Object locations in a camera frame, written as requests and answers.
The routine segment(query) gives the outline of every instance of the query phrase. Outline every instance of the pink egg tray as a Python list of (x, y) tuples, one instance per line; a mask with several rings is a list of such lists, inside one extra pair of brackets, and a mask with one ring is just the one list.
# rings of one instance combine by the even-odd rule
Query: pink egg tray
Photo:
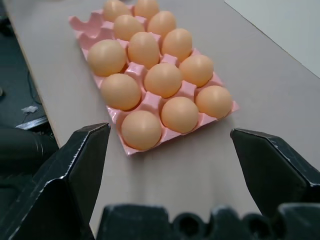
[[(128, 8), (133, 13), (133, 6), (128, 6)], [(78, 43), (81, 47), (81, 50), (83, 52), (85, 59), (87, 59), (89, 49), (95, 43), (102, 41), (102, 40), (106, 40), (106, 39), (115, 40), (114, 32), (113, 32), (113, 25), (114, 24), (113, 24), (113, 22), (104, 21), (102, 13), (103, 13), (102, 9), (97, 10), (97, 11), (93, 11), (91, 13), (89, 21), (87, 21), (87, 22), (82, 22), (75, 16), (72, 16), (69, 18), (69, 23), (74, 30), (76, 39), (78, 40)], [(137, 18), (144, 25), (145, 29), (147, 29), (147, 24), (148, 24), (147, 19), (140, 17), (140, 16), (136, 16), (135, 18)], [(161, 44), (162, 44), (161, 36), (153, 34), (153, 33), (152, 33), (152, 35), (154, 36), (155, 40), (158, 42), (159, 47), (161, 49)], [(123, 41), (120, 39), (117, 39), (117, 41), (119, 41), (119, 43), (122, 45), (123, 48), (127, 49), (129, 42)], [(199, 55), (199, 54), (200, 54), (200, 52), (195, 48), (193, 49), (193, 51), (191, 53), (191, 55)], [(164, 55), (160, 56), (160, 63), (174, 64), (177, 67), (179, 67), (179, 64), (180, 64), (176, 57), (168, 55), (168, 54), (164, 54)], [(144, 78), (145, 78), (147, 72), (148, 72), (148, 70), (143, 65), (136, 64), (134, 62), (130, 62), (129, 60), (127, 60), (127, 64), (124, 66), (122, 73), (129, 75), (130, 77), (132, 77), (133, 79), (135, 79), (137, 81), (137, 83), (139, 84), (139, 86), (141, 88), (141, 93), (142, 93), (141, 100), (140, 100), (139, 104), (134, 109), (131, 109), (129, 111), (122, 111), (119, 109), (114, 109), (109, 106), (106, 106), (107, 111), (112, 119), (112, 122), (116, 126), (116, 131), (120, 137), (124, 151), (128, 156), (132, 155), (134, 153), (137, 153), (137, 152), (147, 151), (147, 150), (137, 150), (137, 149), (131, 148), (131, 147), (127, 146), (125, 144), (125, 142), (123, 141), (122, 136), (121, 136), (121, 125), (122, 125), (123, 120), (125, 119), (125, 117), (128, 114), (130, 114), (133, 111), (145, 110), (145, 111), (152, 112), (154, 115), (156, 115), (159, 118), (159, 120), (161, 122), (160, 113), (161, 113), (162, 107), (169, 99), (174, 98), (174, 97), (186, 97), (186, 98), (191, 99), (192, 101), (195, 101), (195, 97), (203, 88), (206, 88), (209, 86), (221, 86), (221, 87), (224, 86), (224, 84), (222, 83), (222, 81), (220, 80), (218, 75), (214, 72), (213, 77), (209, 80), (209, 82), (206, 85), (197, 88), (194, 84), (191, 84), (191, 83), (183, 80), (181, 88), (179, 89), (179, 91), (175, 95), (173, 95), (169, 98), (162, 98), (161, 96), (155, 95), (155, 94), (145, 90), (143, 82), (144, 82)], [(100, 88), (101, 83), (105, 77), (96, 76), (93, 73), (92, 73), (92, 76), (93, 76), (93, 79), (94, 79), (97, 87)], [(237, 111), (238, 109), (239, 109), (238, 104), (235, 101), (233, 101), (232, 109), (228, 115)], [(199, 113), (198, 123), (195, 126), (195, 128), (193, 130), (191, 130), (190, 132), (183, 133), (183, 134), (170, 130), (169, 128), (165, 127), (161, 122), (162, 136), (161, 136), (159, 142), (154, 147), (156, 147), (156, 146), (158, 146), (168, 140), (176, 138), (178, 136), (191, 133), (202, 126), (204, 126), (208, 123), (211, 123), (211, 122), (215, 122), (217, 120), (218, 120), (217, 118), (208, 116), (205, 113)]]

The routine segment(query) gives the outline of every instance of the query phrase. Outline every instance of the egg tray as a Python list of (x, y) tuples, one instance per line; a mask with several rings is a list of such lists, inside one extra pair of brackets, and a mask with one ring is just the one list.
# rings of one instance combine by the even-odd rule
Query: egg tray
[[(131, 10), (132, 15), (133, 15), (134, 6), (129, 5), (128, 8)], [(102, 13), (103, 13), (102, 9), (93, 11), (91, 13), (89, 21), (87, 21), (87, 22), (82, 22), (75, 16), (71, 16), (69, 18), (69, 23), (74, 30), (76, 39), (81, 47), (81, 50), (82, 50), (83, 55), (86, 60), (87, 60), (89, 49), (95, 43), (102, 41), (102, 40), (106, 40), (106, 39), (115, 40), (114, 32), (113, 32), (113, 25), (114, 24), (113, 24), (113, 22), (104, 21)], [(148, 24), (147, 19), (145, 19), (144, 17), (140, 17), (140, 16), (135, 16), (135, 18), (140, 23), (143, 24), (143, 26), (146, 30), (147, 24)], [(155, 40), (157, 41), (157, 43), (159, 44), (159, 47), (161, 49), (161, 44), (162, 44), (161, 36), (157, 35), (157, 34), (153, 34), (153, 33), (152, 33), (152, 35), (155, 38)], [(124, 49), (126, 49), (126, 50), (128, 49), (128, 43), (129, 43), (128, 41), (123, 41), (120, 39), (117, 39), (117, 41), (122, 45), (122, 47)], [(194, 48), (192, 50), (191, 55), (200, 55), (200, 52)], [(179, 64), (180, 64), (176, 57), (168, 55), (168, 54), (160, 55), (160, 63), (169, 63), (169, 64), (173, 64), (177, 67), (179, 67)], [(107, 111), (112, 119), (112, 122), (116, 126), (116, 131), (120, 137), (124, 151), (128, 156), (132, 155), (134, 153), (137, 153), (137, 152), (147, 151), (147, 150), (137, 150), (137, 149), (129, 147), (128, 145), (126, 145), (126, 143), (124, 142), (124, 140), (122, 138), (122, 135), (121, 135), (122, 122), (125, 119), (125, 117), (128, 114), (130, 114), (131, 112), (139, 111), (139, 110), (149, 111), (149, 112), (153, 113), (159, 119), (159, 121), (161, 123), (161, 127), (162, 127), (162, 135), (161, 135), (159, 142), (155, 146), (153, 146), (152, 148), (154, 148), (154, 147), (156, 147), (156, 146), (158, 146), (158, 145), (160, 145), (170, 139), (173, 139), (175, 137), (191, 133), (191, 132), (197, 130), (198, 128), (200, 128), (208, 123), (215, 122), (218, 120), (217, 118), (208, 116), (205, 113), (199, 113), (197, 125), (190, 132), (179, 133), (179, 132), (172, 131), (169, 128), (165, 127), (161, 121), (161, 118), (160, 118), (162, 107), (164, 106), (164, 104), (168, 100), (170, 100), (174, 97), (186, 97), (186, 98), (191, 99), (194, 102), (195, 97), (203, 88), (206, 88), (209, 86), (224, 87), (224, 84), (222, 83), (222, 81), (220, 80), (220, 78), (218, 77), (218, 75), (215, 72), (213, 72), (213, 77), (209, 80), (209, 82), (207, 82), (207, 84), (205, 84), (204, 86), (199, 87), (199, 88), (197, 88), (196, 85), (191, 84), (191, 83), (183, 80), (179, 91), (175, 95), (173, 95), (169, 98), (162, 98), (161, 96), (155, 95), (155, 94), (145, 90), (144, 78), (145, 78), (147, 72), (148, 72), (148, 70), (143, 65), (136, 64), (134, 62), (130, 62), (129, 60), (127, 60), (127, 63), (124, 66), (121, 73), (127, 74), (136, 80), (136, 82), (138, 83), (138, 85), (141, 89), (141, 100), (137, 104), (136, 107), (134, 107), (133, 109), (131, 109), (129, 111), (122, 111), (119, 109), (114, 109), (112, 107), (106, 106)], [(92, 73), (92, 76), (93, 76), (93, 79), (94, 79), (97, 87), (100, 88), (101, 83), (102, 83), (103, 79), (105, 79), (105, 77), (96, 76), (93, 73)], [(233, 101), (232, 109), (228, 115), (230, 115), (231, 113), (235, 112), (238, 109), (239, 109), (238, 104), (235, 101)]]

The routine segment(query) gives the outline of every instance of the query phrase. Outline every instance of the egg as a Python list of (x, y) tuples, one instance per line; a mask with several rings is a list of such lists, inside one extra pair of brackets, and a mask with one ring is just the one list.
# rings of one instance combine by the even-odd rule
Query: egg
[(185, 60), (192, 51), (191, 33), (183, 28), (169, 32), (162, 43), (162, 54), (169, 54), (178, 58), (179, 62)]
[(181, 70), (183, 80), (202, 87), (213, 76), (214, 62), (207, 56), (194, 55), (184, 60), (179, 69)]
[(132, 15), (129, 8), (119, 0), (108, 0), (103, 6), (103, 18), (105, 21), (114, 22), (121, 15)]
[(116, 39), (129, 41), (138, 32), (145, 32), (144, 26), (131, 15), (118, 16), (113, 25)]
[(150, 69), (159, 62), (159, 45), (151, 33), (138, 32), (129, 41), (128, 57), (131, 62)]
[(161, 138), (159, 119), (149, 111), (134, 111), (122, 122), (123, 141), (131, 148), (146, 150), (155, 146)]
[(169, 32), (176, 29), (176, 26), (176, 18), (171, 12), (160, 11), (151, 18), (147, 31), (158, 34), (164, 39)]
[(156, 0), (138, 0), (134, 6), (134, 15), (150, 20), (159, 12)]
[(226, 88), (221, 86), (208, 86), (201, 90), (196, 96), (195, 104), (200, 113), (220, 119), (231, 111), (233, 100)]
[(182, 74), (173, 64), (160, 63), (153, 66), (144, 78), (147, 91), (169, 98), (174, 95), (182, 84)]
[(100, 92), (109, 107), (123, 111), (134, 108), (141, 99), (137, 82), (122, 73), (106, 77), (101, 83)]
[(161, 111), (162, 123), (178, 133), (190, 132), (198, 123), (198, 108), (187, 97), (178, 96), (167, 101)]
[(89, 67), (95, 75), (100, 77), (119, 73), (126, 61), (126, 51), (116, 40), (97, 42), (89, 49), (87, 55)]

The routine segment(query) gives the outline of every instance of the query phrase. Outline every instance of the floor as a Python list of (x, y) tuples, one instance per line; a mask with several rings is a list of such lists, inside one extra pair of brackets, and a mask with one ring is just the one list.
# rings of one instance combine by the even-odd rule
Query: floor
[[(4, 92), (0, 96), (0, 127), (16, 127), (45, 116), (16, 37), (1, 33), (0, 87)], [(27, 115), (22, 109), (28, 106), (38, 110)]]

